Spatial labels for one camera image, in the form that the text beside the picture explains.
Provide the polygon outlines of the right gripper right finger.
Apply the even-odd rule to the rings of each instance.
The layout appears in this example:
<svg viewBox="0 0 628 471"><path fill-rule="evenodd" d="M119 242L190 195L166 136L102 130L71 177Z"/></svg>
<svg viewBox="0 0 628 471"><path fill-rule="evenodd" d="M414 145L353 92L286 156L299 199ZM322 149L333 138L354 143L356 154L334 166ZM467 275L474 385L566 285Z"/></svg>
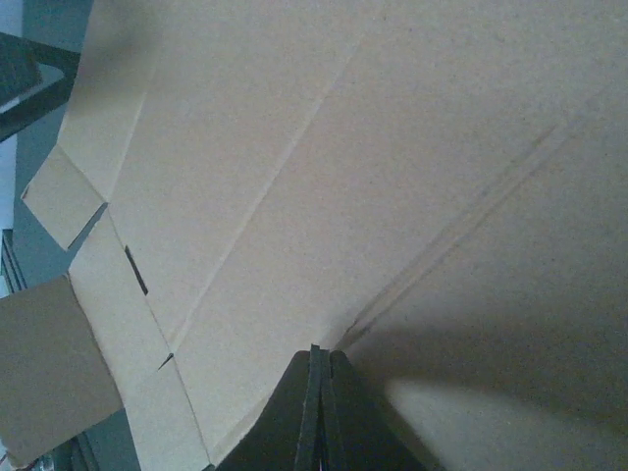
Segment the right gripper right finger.
<svg viewBox="0 0 628 471"><path fill-rule="evenodd" d="M386 423L341 351L321 351L320 449L323 470L435 470Z"/></svg>

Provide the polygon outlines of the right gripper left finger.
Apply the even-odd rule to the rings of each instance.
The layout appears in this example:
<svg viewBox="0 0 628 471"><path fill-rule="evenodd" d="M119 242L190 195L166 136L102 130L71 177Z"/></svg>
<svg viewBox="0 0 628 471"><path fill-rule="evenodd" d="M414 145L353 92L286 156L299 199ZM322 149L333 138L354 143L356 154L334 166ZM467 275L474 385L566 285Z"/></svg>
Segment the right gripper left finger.
<svg viewBox="0 0 628 471"><path fill-rule="evenodd" d="M322 351L291 359L259 418L219 470L318 470Z"/></svg>

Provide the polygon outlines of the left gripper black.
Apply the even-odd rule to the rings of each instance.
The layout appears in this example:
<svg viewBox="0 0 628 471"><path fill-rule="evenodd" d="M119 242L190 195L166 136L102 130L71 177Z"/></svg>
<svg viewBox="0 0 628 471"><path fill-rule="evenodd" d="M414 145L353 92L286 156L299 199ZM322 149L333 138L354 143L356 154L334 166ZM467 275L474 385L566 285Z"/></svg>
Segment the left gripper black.
<svg viewBox="0 0 628 471"><path fill-rule="evenodd" d="M7 105L43 84L40 64L62 77L1 112L1 141L22 131L68 102L78 73L78 52L1 33L1 105Z"/></svg>

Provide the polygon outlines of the cardboard box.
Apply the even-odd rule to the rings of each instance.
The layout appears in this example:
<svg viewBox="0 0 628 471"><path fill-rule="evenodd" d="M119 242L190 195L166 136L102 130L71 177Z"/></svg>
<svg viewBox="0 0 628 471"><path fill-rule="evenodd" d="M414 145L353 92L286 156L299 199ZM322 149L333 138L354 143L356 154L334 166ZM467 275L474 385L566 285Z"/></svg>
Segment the cardboard box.
<svg viewBox="0 0 628 471"><path fill-rule="evenodd" d="M623 1L96 1L21 199L14 465L219 465L318 344L436 467L627 466Z"/></svg>

